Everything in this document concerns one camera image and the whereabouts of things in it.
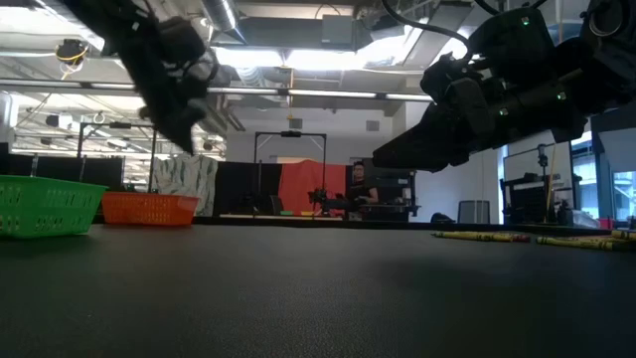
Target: plastic basket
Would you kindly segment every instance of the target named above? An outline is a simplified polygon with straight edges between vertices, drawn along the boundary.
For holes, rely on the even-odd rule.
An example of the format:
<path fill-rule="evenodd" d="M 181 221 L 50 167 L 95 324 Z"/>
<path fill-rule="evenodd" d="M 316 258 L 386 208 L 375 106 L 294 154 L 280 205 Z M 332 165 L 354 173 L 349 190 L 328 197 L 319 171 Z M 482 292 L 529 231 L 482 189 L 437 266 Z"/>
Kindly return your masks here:
<path fill-rule="evenodd" d="M 183 226 L 192 224 L 199 198 L 108 192 L 101 204 L 107 224 Z"/>
<path fill-rule="evenodd" d="M 83 234 L 105 190 L 64 180 L 0 175 L 0 237 Z"/>

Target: green basket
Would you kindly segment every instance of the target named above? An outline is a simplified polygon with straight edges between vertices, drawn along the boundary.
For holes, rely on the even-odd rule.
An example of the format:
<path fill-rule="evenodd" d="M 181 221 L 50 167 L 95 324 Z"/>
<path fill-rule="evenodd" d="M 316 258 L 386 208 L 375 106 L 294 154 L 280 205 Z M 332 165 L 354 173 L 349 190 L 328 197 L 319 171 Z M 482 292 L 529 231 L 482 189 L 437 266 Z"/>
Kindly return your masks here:
<path fill-rule="evenodd" d="M 0 175 L 0 237 L 83 234 L 105 190 L 64 180 Z"/>

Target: person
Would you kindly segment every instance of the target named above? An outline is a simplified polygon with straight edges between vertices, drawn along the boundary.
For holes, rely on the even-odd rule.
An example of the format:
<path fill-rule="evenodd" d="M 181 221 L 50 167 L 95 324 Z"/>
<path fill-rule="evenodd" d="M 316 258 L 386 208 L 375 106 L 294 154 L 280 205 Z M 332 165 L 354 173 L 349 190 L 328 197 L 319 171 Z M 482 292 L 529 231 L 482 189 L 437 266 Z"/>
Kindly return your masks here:
<path fill-rule="evenodd" d="M 347 192 L 347 199 L 360 204 L 378 204 L 378 189 L 365 185 L 365 163 L 357 161 L 354 163 L 354 180 L 351 188 Z"/>

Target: red curtain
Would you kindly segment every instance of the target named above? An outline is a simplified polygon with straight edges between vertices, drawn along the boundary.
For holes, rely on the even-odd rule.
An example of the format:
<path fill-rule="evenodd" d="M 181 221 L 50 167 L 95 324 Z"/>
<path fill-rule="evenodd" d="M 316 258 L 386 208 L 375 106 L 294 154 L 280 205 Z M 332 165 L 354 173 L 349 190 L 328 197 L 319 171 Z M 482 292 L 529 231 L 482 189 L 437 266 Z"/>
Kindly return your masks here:
<path fill-rule="evenodd" d="M 330 199 L 336 194 L 345 194 L 347 175 L 346 165 L 327 165 L 325 188 Z M 296 164 L 284 164 L 280 175 L 278 196 L 285 211 L 293 211 L 294 215 L 313 210 L 307 193 L 322 188 L 322 163 L 304 160 Z"/>

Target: orange basket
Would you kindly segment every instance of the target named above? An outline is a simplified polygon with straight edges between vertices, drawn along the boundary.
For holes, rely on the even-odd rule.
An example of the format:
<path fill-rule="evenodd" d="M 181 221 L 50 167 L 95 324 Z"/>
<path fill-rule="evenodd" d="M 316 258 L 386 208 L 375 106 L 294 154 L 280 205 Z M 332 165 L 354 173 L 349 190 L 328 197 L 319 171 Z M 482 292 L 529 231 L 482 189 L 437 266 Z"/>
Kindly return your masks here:
<path fill-rule="evenodd" d="M 180 226 L 192 224 L 199 198 L 144 193 L 104 193 L 107 224 Z"/>

